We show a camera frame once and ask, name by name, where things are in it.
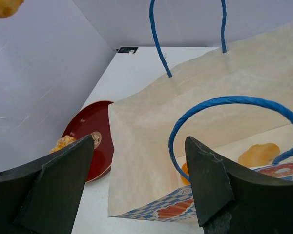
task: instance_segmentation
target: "red lacquer plate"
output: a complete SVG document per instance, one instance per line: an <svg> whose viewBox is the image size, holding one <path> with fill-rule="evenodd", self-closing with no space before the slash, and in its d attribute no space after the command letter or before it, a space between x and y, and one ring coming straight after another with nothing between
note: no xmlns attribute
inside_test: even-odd
<svg viewBox="0 0 293 234"><path fill-rule="evenodd" d="M93 158L86 182L94 181L111 170L114 146L108 120L111 101L99 101L82 109L69 123L63 136L76 139L91 134L94 141Z"/></svg>

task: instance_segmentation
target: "cream paper bag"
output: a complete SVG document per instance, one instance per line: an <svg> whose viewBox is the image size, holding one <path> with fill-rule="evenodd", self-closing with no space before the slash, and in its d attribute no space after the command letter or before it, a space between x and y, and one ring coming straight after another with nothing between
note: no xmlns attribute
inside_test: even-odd
<svg viewBox="0 0 293 234"><path fill-rule="evenodd" d="M172 73L109 106L115 148L109 216L156 221L195 217L191 187L182 184L168 153L174 124L188 109L220 96L264 98L293 111L293 23L235 42L225 54L221 49L208 52ZM208 108L190 118L175 139L180 165L187 136L234 161L256 143L276 143L282 152L293 147L287 119L249 105Z"/></svg>

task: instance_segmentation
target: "white wall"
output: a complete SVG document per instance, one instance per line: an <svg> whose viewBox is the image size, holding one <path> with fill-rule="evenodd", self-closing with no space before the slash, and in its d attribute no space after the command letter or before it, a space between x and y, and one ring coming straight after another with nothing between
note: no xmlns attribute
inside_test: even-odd
<svg viewBox="0 0 293 234"><path fill-rule="evenodd" d="M154 46L151 0L74 0L106 42ZM227 42L249 38L293 21L293 0L227 0ZM220 0L156 0L155 22L162 46L220 45Z"/></svg>
<svg viewBox="0 0 293 234"><path fill-rule="evenodd" d="M113 55L72 0L0 19L0 171L53 148Z"/></svg>

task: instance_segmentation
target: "bag handle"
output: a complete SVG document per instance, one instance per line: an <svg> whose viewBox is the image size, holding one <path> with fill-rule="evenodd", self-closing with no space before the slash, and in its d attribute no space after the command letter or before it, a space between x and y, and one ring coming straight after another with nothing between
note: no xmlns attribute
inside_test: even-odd
<svg viewBox="0 0 293 234"><path fill-rule="evenodd" d="M172 129L172 132L169 136L168 140L168 149L169 154L172 163L174 164L176 170L188 181L190 181L190 178L188 175L186 175L181 168L179 167L176 157L174 154L173 144L175 137L181 128L181 126L194 114L207 109L209 107L213 106L219 106L219 105L227 105L227 104L246 104L246 105L254 105L254 106L260 106L263 108L267 108L273 111L276 111L283 115L285 118L287 118L291 124L293 124L293 112L289 110L288 108L284 107L283 105L274 102L265 100L259 97L248 97L248 96L224 96L224 97L216 97L207 101L203 101L200 104L192 107L190 110L188 110L175 124L174 128ZM293 156L293 148L290 150L280 154L278 157L276 157L273 160L273 164L278 164L279 162L288 159L289 157Z"/></svg>
<svg viewBox="0 0 293 234"><path fill-rule="evenodd" d="M226 0L220 0L221 5L222 5L222 11L223 11L223 17L222 17L222 22L221 22L221 30L220 30L220 38L221 38L221 47L223 50L223 53L227 52L227 47L226 47L226 41L225 41L225 27L226 27L226 20L227 20L227 7L226 7ZM157 33L156 33L156 27L155 27L155 20L154 20L154 4L155 0L151 0L150 3L150 9L149 9L149 18L150 18L150 23L151 23L151 30L152 30L152 35L154 39L154 43L157 49L157 53L161 59L161 62L166 70L166 73L168 77L172 77L172 73L169 69L169 66L167 65L167 62L163 56L162 50L160 43L158 41Z"/></svg>

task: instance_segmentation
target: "orange food item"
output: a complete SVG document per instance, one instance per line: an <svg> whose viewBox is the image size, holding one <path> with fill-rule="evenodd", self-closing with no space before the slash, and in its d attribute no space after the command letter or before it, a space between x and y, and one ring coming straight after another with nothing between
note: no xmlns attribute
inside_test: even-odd
<svg viewBox="0 0 293 234"><path fill-rule="evenodd" d="M53 148L52 150L50 150L49 153L54 153L54 152L64 148L65 146L73 143L74 141L76 141L76 138L66 135L57 141L56 147Z"/></svg>
<svg viewBox="0 0 293 234"><path fill-rule="evenodd" d="M187 163L185 163L184 165L182 165L181 170L182 170L184 173L186 173L186 175L189 176L189 171L188 171ZM183 182L185 185L189 185L189 184L190 184L189 181L187 181L187 179L184 178L182 175L180 175L180 177L181 177L182 182Z"/></svg>
<svg viewBox="0 0 293 234"><path fill-rule="evenodd" d="M280 148L276 144L257 144L251 146L246 152L244 152L239 157L238 163L245 167L266 166L278 155L280 155Z"/></svg>
<svg viewBox="0 0 293 234"><path fill-rule="evenodd" d="M0 0L0 18L14 15L24 0Z"/></svg>

